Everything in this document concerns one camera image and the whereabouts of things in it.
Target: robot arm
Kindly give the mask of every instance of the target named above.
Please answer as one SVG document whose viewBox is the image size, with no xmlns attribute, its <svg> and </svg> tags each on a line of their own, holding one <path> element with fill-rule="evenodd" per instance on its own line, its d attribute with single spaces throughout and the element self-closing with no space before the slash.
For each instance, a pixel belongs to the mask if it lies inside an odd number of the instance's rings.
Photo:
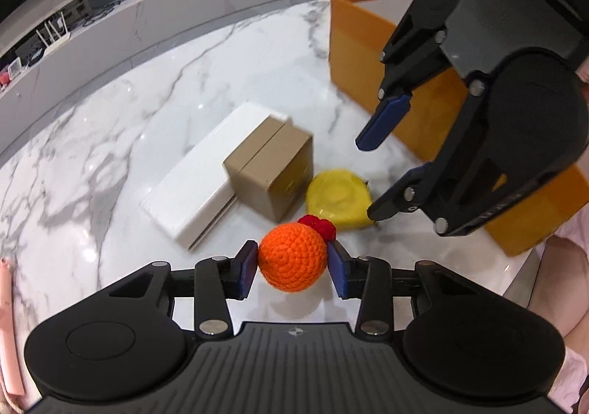
<svg viewBox="0 0 589 414">
<path fill-rule="evenodd" d="M 391 269 L 328 244 L 347 323 L 245 322 L 257 244 L 172 271 L 156 261 L 37 326 L 25 361 L 43 398 L 34 414 L 557 414 L 544 394 L 564 342 L 550 323 L 432 263 Z M 194 298 L 194 330 L 171 317 Z M 414 320 L 395 330 L 393 299 Z"/>
<path fill-rule="evenodd" d="M 468 234 L 565 170 L 587 146 L 576 71 L 589 56 L 588 0 L 414 0 L 384 48 L 375 114 L 356 139 L 376 149 L 414 89 L 453 67 L 469 96 L 437 157 L 369 209 L 422 209 L 438 234 Z"/>
</svg>

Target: brown box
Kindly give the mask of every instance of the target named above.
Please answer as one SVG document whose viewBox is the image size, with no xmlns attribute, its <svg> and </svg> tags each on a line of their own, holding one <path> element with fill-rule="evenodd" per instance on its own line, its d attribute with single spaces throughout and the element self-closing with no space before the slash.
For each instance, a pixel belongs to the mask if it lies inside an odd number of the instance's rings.
<svg viewBox="0 0 589 414">
<path fill-rule="evenodd" d="M 313 135 L 269 116 L 224 165 L 237 198 L 280 222 L 313 179 Z"/>
</svg>

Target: white foam block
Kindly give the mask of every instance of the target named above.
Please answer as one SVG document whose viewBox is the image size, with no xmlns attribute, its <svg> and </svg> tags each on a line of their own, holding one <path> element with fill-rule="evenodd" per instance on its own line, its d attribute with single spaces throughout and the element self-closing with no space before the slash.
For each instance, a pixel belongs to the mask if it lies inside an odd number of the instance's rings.
<svg viewBox="0 0 589 414">
<path fill-rule="evenodd" d="M 182 158 L 141 202 L 155 222 L 190 249 L 234 200 L 223 162 L 266 118 L 287 115 L 255 103 L 235 109 Z"/>
</svg>

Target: orange container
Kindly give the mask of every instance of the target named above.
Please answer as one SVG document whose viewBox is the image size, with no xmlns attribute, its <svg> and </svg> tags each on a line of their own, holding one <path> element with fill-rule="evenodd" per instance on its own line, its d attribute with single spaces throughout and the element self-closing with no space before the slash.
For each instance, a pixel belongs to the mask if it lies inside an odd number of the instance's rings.
<svg viewBox="0 0 589 414">
<path fill-rule="evenodd" d="M 368 112 L 378 105 L 382 48 L 411 0 L 332 0 L 329 66 L 332 82 Z M 393 134 L 424 161 L 435 158 L 467 95 L 448 69 L 415 90 L 411 110 Z M 507 255 L 518 255 L 552 234 L 589 202 L 589 155 L 485 225 Z"/>
</svg>

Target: blue gripper pad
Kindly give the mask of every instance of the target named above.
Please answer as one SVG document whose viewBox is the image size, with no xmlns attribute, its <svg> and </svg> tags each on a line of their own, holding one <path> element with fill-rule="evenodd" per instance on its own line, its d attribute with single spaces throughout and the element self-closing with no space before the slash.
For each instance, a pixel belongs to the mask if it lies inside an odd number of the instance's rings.
<svg viewBox="0 0 589 414">
<path fill-rule="evenodd" d="M 398 98 L 385 98 L 376 107 L 376 112 L 370 118 L 362 132 L 356 138 L 356 146 L 360 151 L 370 152 L 376 150 L 391 131 L 407 115 L 410 104 L 410 95 L 404 94 Z"/>
<path fill-rule="evenodd" d="M 333 243 L 328 243 L 328 270 L 338 296 L 341 299 L 348 299 L 349 290 L 345 262 Z"/>
<path fill-rule="evenodd" d="M 257 272 L 257 243 L 255 241 L 248 241 L 242 249 L 246 249 L 246 254 L 245 259 L 242 261 L 239 276 L 239 299 L 247 298 L 251 285 L 254 282 L 255 273 Z"/>
</svg>

